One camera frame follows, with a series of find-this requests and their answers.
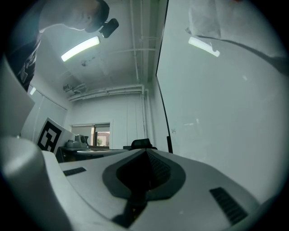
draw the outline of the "black rubber pad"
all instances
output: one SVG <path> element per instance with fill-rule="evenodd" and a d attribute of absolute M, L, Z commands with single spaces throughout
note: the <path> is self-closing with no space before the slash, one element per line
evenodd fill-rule
<path fill-rule="evenodd" d="M 223 188 L 211 189 L 210 192 L 232 225 L 237 224 L 248 215 Z"/>
<path fill-rule="evenodd" d="M 63 173 L 65 176 L 71 176 L 71 175 L 78 174 L 84 171 L 86 171 L 86 169 L 81 167 L 81 168 L 74 168 L 74 169 L 63 171 Z"/>

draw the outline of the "black vent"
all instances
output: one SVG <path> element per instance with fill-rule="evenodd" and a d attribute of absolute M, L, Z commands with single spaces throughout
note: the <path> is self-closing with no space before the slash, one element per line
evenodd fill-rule
<path fill-rule="evenodd" d="M 223 188 L 211 189 L 210 192 L 232 225 L 237 224 L 248 215 Z"/>
<path fill-rule="evenodd" d="M 142 149 L 108 166 L 103 172 L 104 184 L 112 195 L 127 199 L 123 214 L 112 220 L 128 228 L 145 209 L 147 201 L 172 197 L 185 180 L 180 165 L 151 149 Z"/>
<path fill-rule="evenodd" d="M 84 171 L 86 171 L 86 169 L 81 167 L 81 168 L 74 168 L 74 169 L 63 171 L 63 173 L 65 176 L 71 176 L 71 175 L 78 174 Z"/>

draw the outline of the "white wall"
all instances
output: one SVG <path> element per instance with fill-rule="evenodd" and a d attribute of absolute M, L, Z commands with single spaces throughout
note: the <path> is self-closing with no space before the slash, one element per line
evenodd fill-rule
<path fill-rule="evenodd" d="M 159 88 L 157 85 L 156 78 L 152 78 L 152 83 L 148 86 L 149 98 L 151 104 L 151 118 L 152 118 L 152 128 L 153 128 L 153 140 L 151 143 L 160 151 L 168 152 L 168 128 L 166 123 L 166 118 L 163 109 L 163 103 Z"/>
<path fill-rule="evenodd" d="M 218 58 L 189 45 L 188 7 L 169 1 L 158 67 L 173 151 L 217 168 L 262 203 L 287 171 L 288 80 L 236 45 L 217 41 Z"/>
<path fill-rule="evenodd" d="M 28 96 L 35 104 L 23 125 L 21 137 L 37 143 L 46 119 L 50 118 L 63 126 L 67 110 L 55 104 L 37 90 L 31 95 L 31 90 L 32 87 L 29 86 Z"/>
<path fill-rule="evenodd" d="M 55 86 L 52 86 L 51 83 L 49 83 L 38 72 L 35 72 L 35 75 L 30 84 L 31 86 L 35 87 L 42 95 L 67 110 L 64 128 L 71 131 L 71 127 L 67 124 L 67 121 L 71 116 L 70 113 L 73 107 L 73 103 L 67 100 L 64 91 L 56 88 Z"/>
<path fill-rule="evenodd" d="M 131 145 L 144 138 L 140 94 L 97 97 L 76 101 L 68 125 L 111 123 L 110 144 L 113 149 Z"/>

